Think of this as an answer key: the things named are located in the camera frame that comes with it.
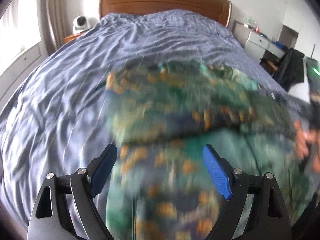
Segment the person's right hand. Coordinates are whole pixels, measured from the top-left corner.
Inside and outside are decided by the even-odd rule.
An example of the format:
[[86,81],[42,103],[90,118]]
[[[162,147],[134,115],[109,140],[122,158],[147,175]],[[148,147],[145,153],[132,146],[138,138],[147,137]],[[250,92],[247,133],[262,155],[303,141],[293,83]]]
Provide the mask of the person's right hand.
[[319,130],[311,129],[305,131],[302,128],[302,122],[300,119],[294,122],[294,127],[296,129],[296,154],[298,159],[302,160],[309,156],[308,144],[315,144],[319,139]]

